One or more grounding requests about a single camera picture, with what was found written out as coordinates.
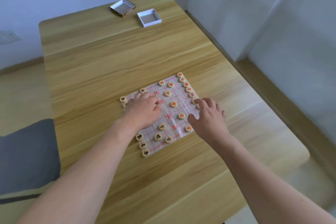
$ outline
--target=left hand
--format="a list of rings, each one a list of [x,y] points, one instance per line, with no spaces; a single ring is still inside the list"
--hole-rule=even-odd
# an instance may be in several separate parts
[[[148,128],[158,119],[161,108],[162,105],[157,96],[149,92],[138,93],[134,99],[128,101],[124,117],[131,120],[139,131]]]

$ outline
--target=floor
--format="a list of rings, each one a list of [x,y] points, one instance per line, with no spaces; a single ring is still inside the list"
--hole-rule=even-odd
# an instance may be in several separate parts
[[[39,120],[51,118],[51,108],[43,64],[0,76],[0,136],[5,136]],[[336,214],[336,185],[311,158],[285,180],[324,209]],[[42,193],[39,189],[0,195],[4,198]],[[0,223],[14,223],[34,199],[0,204]],[[226,224],[257,223],[248,206],[225,222]]]

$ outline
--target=paper chessboard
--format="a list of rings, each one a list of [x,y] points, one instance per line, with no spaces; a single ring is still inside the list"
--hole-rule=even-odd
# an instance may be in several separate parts
[[[186,78],[185,82],[180,82],[177,75],[174,75],[164,79],[164,81],[164,86],[160,86],[159,82],[157,82],[146,87],[146,91],[156,95],[160,99],[160,102],[162,104],[162,111],[158,120],[154,122],[152,126],[142,129],[140,131],[140,133],[144,135],[144,138],[142,141],[139,142],[139,144],[143,141],[146,142],[146,149],[150,151],[149,156],[169,145],[165,141],[165,138],[167,136],[172,137],[173,143],[174,141],[194,131],[186,131],[186,126],[190,125],[187,121],[187,117],[190,113],[192,113],[195,118],[198,119],[200,115],[199,109],[197,109],[196,105],[192,103],[192,98],[189,96],[189,92],[187,92],[186,88],[183,86],[185,82],[188,82]],[[168,87],[169,82],[174,83],[173,88]],[[171,95],[169,97],[165,96],[165,92],[167,90],[171,92]],[[128,95],[127,99],[134,98],[137,93],[139,92],[134,92]],[[192,93],[195,94],[195,98],[198,98],[194,90],[192,90]],[[172,101],[177,102],[176,107],[170,106],[170,103]],[[185,114],[185,118],[183,120],[178,118],[179,113]],[[159,125],[161,123],[166,124],[166,129],[164,131],[159,129]],[[160,141],[154,139],[156,133],[160,133],[162,135]]]

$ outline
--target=right hand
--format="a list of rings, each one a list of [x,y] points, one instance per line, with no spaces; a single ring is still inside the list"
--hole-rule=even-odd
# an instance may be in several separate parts
[[[198,98],[194,102],[199,105],[199,119],[189,114],[188,122],[196,134],[207,143],[229,138],[230,133],[224,123],[225,112],[222,111],[221,106],[211,98]]]

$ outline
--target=baseboard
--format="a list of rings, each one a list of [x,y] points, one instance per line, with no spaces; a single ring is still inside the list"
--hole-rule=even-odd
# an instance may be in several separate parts
[[[13,73],[13,72],[19,71],[21,69],[25,69],[27,67],[35,66],[35,65],[38,65],[38,64],[43,64],[43,62],[44,62],[43,57],[38,57],[38,58],[35,58],[35,59],[27,60],[27,61],[24,61],[22,63],[15,64],[15,65],[5,67],[5,68],[1,69],[0,70],[0,75]]]
[[[234,62],[199,21],[188,11],[186,13],[277,116],[307,147],[311,156],[315,158],[323,170],[336,182],[336,147],[334,144],[253,62],[248,58]]]

